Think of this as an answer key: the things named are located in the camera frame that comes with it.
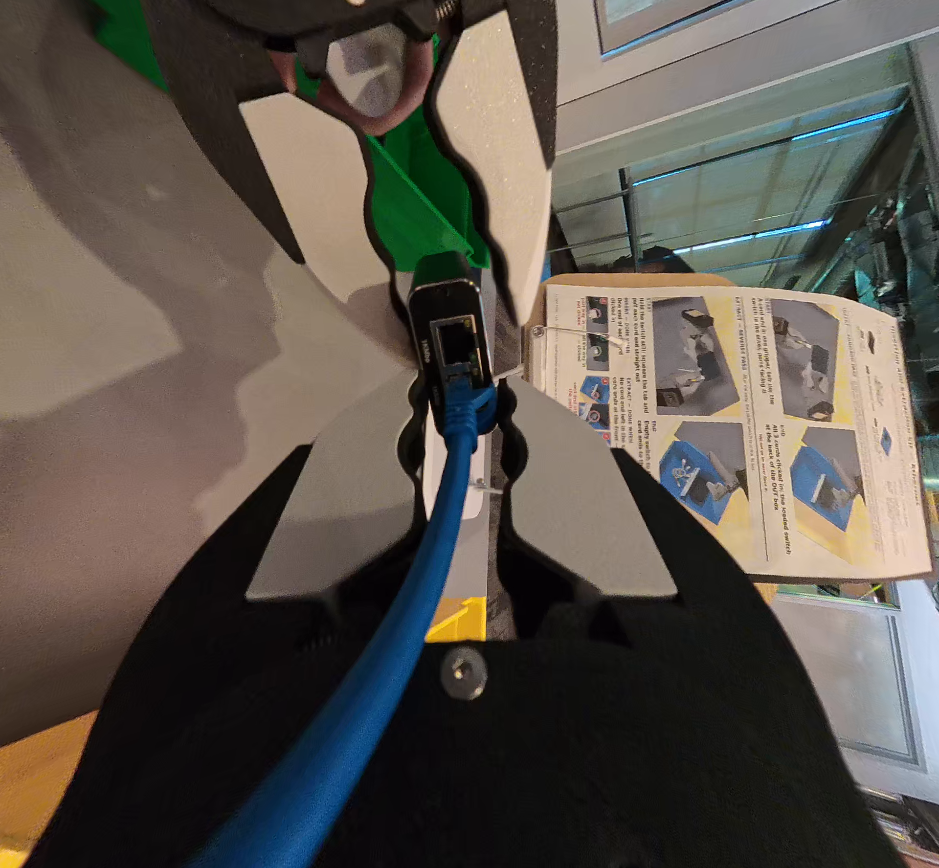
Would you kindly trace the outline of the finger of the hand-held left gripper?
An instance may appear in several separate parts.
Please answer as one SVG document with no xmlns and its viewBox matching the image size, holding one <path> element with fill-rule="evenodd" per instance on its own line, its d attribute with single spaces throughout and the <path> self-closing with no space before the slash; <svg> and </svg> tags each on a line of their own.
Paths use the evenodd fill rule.
<svg viewBox="0 0 939 868">
<path fill-rule="evenodd" d="M 311 274 L 337 300 L 392 300 L 394 262 L 375 225 L 362 135 L 286 91 L 239 111 Z"/>
<path fill-rule="evenodd" d="M 542 279 L 552 175 L 507 9 L 456 35 L 431 87 L 429 111 L 482 208 L 477 232 L 499 297 L 523 326 Z"/>
</svg>

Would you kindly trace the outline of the white stand base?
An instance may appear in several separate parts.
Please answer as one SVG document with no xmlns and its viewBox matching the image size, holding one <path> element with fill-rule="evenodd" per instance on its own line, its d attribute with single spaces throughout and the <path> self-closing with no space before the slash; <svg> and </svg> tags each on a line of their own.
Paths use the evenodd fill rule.
<svg viewBox="0 0 939 868">
<path fill-rule="evenodd" d="M 461 516 L 464 522 L 477 518 L 482 512 L 483 503 L 488 501 L 488 453 L 489 435 L 479 436 L 476 451 L 470 461 L 468 489 Z M 434 425 L 430 424 L 425 430 L 425 456 L 421 477 L 425 514 L 428 518 L 436 503 L 446 460 L 447 449 L 444 440 Z"/>
</svg>

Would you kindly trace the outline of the printed instruction sheet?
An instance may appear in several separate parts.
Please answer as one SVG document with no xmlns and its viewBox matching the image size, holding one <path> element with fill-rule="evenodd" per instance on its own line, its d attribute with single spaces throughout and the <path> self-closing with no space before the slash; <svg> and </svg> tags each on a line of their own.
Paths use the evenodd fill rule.
<svg viewBox="0 0 939 868">
<path fill-rule="evenodd" d="M 750 576 L 928 575 L 898 322 L 710 279 L 545 283 L 534 384 L 628 452 Z"/>
</svg>

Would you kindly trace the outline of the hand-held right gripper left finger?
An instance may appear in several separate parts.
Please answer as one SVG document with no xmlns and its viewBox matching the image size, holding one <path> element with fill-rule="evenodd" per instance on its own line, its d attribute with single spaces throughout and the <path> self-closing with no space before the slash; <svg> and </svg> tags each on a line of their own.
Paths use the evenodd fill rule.
<svg viewBox="0 0 939 868">
<path fill-rule="evenodd" d="M 406 540 L 425 513 L 423 385 L 422 377 L 395 377 L 313 440 L 248 601 L 323 595 Z"/>
</svg>

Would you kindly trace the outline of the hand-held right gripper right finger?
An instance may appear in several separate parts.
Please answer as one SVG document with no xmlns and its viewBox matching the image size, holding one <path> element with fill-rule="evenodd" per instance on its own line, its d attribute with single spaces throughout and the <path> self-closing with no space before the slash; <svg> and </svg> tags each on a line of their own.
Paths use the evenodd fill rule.
<svg viewBox="0 0 939 868">
<path fill-rule="evenodd" d="M 673 598 L 676 584 L 600 432 L 524 379 L 504 384 L 502 525 L 599 595 Z"/>
</svg>

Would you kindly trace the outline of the yellow plastic bin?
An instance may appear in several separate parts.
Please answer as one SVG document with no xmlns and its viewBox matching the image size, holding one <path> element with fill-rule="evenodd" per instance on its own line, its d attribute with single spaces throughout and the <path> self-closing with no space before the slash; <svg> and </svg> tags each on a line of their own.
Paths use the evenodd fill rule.
<svg viewBox="0 0 939 868">
<path fill-rule="evenodd" d="M 440 600 L 429 644 L 487 638 L 487 596 Z M 97 710 L 1 749 L 1 865 L 22 866 L 61 802 L 97 718 Z"/>
</svg>

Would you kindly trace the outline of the green plastic bin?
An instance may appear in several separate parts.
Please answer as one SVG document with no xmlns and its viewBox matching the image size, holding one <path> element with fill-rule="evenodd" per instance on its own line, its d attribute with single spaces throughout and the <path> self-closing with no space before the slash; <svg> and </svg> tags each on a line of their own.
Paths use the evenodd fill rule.
<svg viewBox="0 0 939 868">
<path fill-rule="evenodd" d="M 96 41 L 154 86 L 167 91 L 139 0 L 83 0 Z M 489 255 L 472 220 L 469 188 L 437 148 L 422 111 L 383 137 L 368 138 L 375 175 L 372 215 L 399 271 L 439 251 L 457 251 L 473 267 Z"/>
</svg>

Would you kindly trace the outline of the black network switch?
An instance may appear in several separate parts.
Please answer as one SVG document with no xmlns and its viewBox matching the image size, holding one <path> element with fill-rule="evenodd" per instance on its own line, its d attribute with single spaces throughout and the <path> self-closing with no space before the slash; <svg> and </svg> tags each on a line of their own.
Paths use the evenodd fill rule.
<svg viewBox="0 0 939 868">
<path fill-rule="evenodd" d="M 442 432 L 452 382 L 466 381 L 472 392 L 493 382 L 479 271 L 455 251 L 424 256 L 413 272 L 406 310 L 434 424 Z"/>
</svg>

